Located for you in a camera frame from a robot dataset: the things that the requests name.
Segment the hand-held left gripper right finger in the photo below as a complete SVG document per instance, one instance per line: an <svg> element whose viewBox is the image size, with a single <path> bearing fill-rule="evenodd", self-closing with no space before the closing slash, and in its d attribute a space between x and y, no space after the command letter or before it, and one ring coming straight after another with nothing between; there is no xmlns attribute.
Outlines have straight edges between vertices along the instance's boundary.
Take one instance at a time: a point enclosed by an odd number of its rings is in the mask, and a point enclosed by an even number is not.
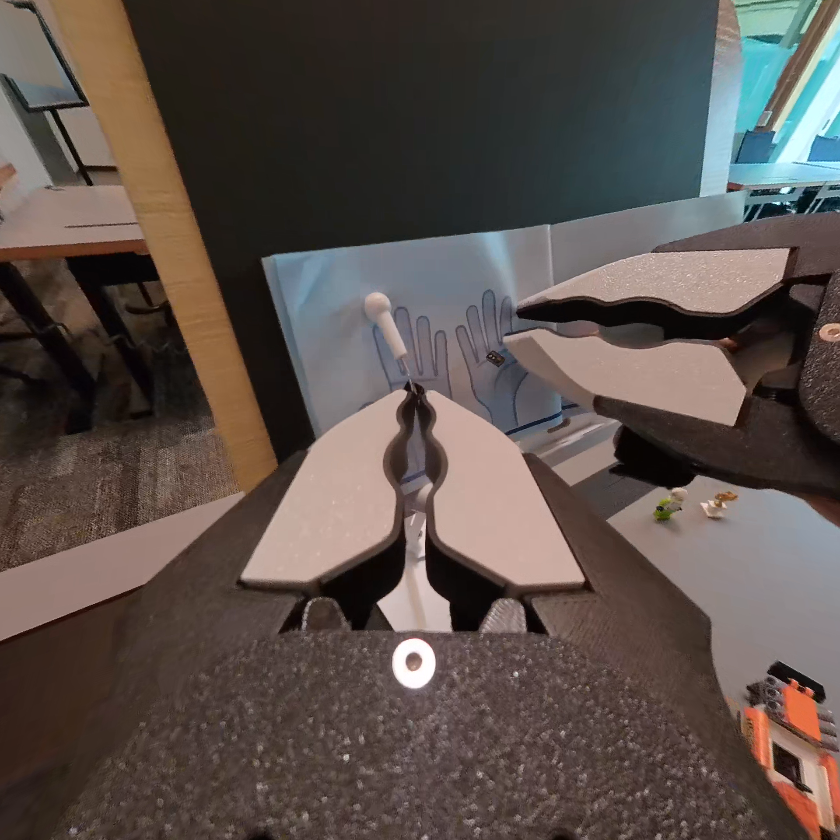
<svg viewBox="0 0 840 840"><path fill-rule="evenodd" d="M452 614L497 599L578 592L586 578L530 463L510 438L438 392L423 395L427 578Z"/></svg>

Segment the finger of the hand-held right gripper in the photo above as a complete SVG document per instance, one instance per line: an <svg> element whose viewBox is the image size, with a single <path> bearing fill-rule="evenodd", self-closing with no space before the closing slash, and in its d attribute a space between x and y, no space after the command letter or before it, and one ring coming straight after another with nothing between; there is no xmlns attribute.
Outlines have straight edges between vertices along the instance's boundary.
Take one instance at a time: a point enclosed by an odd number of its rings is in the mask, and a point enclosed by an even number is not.
<svg viewBox="0 0 840 840"><path fill-rule="evenodd" d="M629 349L594 335L529 329L503 343L529 373L591 410L603 397L733 426L748 397L729 356L714 342L673 340Z"/></svg>
<svg viewBox="0 0 840 840"><path fill-rule="evenodd" d="M637 255L589 270L519 302L528 321L641 322L660 327L739 320L779 291L790 248Z"/></svg>

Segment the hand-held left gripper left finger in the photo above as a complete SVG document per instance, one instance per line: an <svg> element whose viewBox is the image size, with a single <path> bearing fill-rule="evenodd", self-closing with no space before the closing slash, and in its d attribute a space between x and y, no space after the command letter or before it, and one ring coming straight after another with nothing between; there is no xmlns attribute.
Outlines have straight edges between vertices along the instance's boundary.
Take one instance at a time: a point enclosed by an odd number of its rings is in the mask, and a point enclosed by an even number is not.
<svg viewBox="0 0 840 840"><path fill-rule="evenodd" d="M403 577L401 478L414 393L392 392L343 420L306 453L240 573L250 589L328 597L370 614Z"/></svg>

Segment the white book stand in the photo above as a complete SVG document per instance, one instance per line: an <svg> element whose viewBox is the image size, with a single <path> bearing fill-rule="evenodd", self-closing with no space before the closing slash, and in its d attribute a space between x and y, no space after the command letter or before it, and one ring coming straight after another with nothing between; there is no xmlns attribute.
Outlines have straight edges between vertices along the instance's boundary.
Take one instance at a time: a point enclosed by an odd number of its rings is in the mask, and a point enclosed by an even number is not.
<svg viewBox="0 0 840 840"><path fill-rule="evenodd" d="M426 573L425 502L431 483L425 467L424 394L438 392L452 400L449 386L441 392L436 389L437 381L432 378L443 368L447 355L446 339L441 332L432 335L426 319L422 318L413 328L406 310L394 310L390 299L379 291L365 297L364 314L374 324L374 340L384 359L386 377L392 389L404 388L416 394L413 431L406 447L406 471L401 478L402 489L406 493L406 572L404 582L398 588L404 591L402 600L411 604L405 613L412 614L413 625L423 629L477 628L485 614L452 614L446 600L432 588Z"/></svg>

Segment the instruction booklet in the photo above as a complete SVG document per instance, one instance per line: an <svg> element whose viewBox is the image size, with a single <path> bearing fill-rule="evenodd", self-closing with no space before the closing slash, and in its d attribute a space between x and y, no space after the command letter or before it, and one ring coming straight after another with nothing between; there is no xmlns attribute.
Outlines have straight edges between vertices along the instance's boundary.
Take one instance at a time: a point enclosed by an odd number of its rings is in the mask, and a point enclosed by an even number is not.
<svg viewBox="0 0 840 840"><path fill-rule="evenodd" d="M556 225L273 255L269 290L321 435L410 377L523 438L580 409L510 357L520 300L656 246L739 224L739 192Z"/></svg>

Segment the orange white lego car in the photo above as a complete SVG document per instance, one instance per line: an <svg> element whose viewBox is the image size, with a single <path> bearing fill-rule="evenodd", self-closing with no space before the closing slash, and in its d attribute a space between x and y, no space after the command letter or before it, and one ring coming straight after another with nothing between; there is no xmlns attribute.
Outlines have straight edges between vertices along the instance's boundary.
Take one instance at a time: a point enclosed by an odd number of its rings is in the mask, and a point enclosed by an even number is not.
<svg viewBox="0 0 840 840"><path fill-rule="evenodd" d="M741 733L811 839L839 838L838 728L822 683L777 660L746 686Z"/></svg>

